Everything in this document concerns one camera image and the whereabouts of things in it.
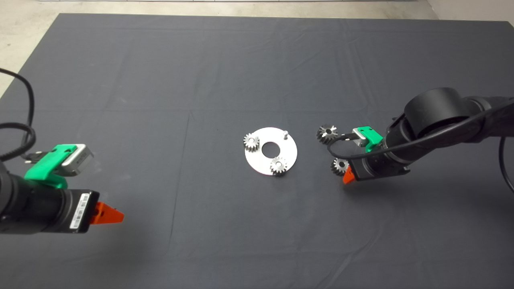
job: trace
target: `black cylindrical joint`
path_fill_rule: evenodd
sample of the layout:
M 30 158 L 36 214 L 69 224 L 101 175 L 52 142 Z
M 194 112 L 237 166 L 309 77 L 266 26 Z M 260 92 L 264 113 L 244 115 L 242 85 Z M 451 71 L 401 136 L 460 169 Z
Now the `black cylindrical joint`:
M 432 89 L 416 96 L 407 103 L 404 113 L 416 138 L 472 115 L 458 92 L 449 87 Z
M 0 192 L 10 196 L 7 206 L 0 211 L 0 233 L 41 232 L 60 215 L 64 201 L 62 190 L 8 173 L 2 177 L 10 178 L 11 190 Z

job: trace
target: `dark gray table cover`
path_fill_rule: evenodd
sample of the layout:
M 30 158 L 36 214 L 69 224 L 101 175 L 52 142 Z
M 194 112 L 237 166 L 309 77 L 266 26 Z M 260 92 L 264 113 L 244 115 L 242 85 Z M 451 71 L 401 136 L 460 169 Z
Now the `dark gray table cover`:
M 0 287 L 513 288 L 514 195 L 497 139 L 343 188 L 315 138 L 326 122 L 384 133 L 434 87 L 511 96 L 513 32 L 507 22 L 61 14 L 21 70 L 36 92 L 33 150 L 88 144 L 96 158 L 70 187 L 101 192 L 125 221 L 2 235 Z M 13 82 L 0 120 L 26 110 Z M 284 178 L 244 158 L 243 136 L 269 126 L 298 145 Z M 2 150 L 19 137 L 2 131 Z

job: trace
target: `metal gear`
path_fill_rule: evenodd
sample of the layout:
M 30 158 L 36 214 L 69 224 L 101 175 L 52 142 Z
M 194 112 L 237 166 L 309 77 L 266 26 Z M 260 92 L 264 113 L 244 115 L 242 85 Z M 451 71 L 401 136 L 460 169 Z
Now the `metal gear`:
M 332 169 L 332 172 L 336 175 L 344 175 L 349 165 L 350 164 L 346 159 L 336 158 L 330 165 L 330 168 Z
M 259 137 L 254 134 L 247 134 L 243 139 L 245 150 L 254 152 L 259 148 Z
M 337 127 L 335 127 L 333 125 L 330 125 L 330 124 L 322 125 L 318 129 L 318 132 L 317 132 L 316 136 L 318 137 L 318 140 L 321 143 L 326 145 L 331 140 L 333 140 L 334 138 L 338 137 Z
M 286 160 L 281 157 L 276 157 L 271 160 L 269 168 L 274 176 L 281 176 L 287 171 Z

